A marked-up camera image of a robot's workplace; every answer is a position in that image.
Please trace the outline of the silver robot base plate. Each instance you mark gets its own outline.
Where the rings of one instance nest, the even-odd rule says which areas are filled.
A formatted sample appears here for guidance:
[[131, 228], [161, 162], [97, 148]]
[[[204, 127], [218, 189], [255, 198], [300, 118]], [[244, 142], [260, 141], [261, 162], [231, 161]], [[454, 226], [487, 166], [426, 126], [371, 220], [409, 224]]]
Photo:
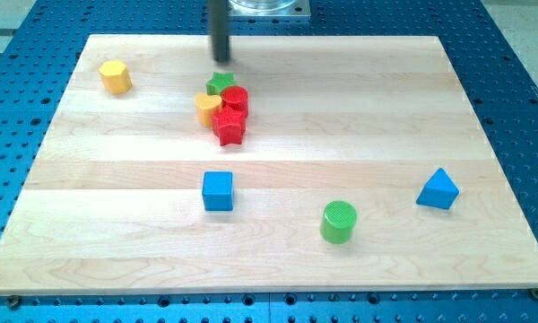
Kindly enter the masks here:
[[234, 21], [308, 20], [309, 0], [229, 0], [229, 16]]

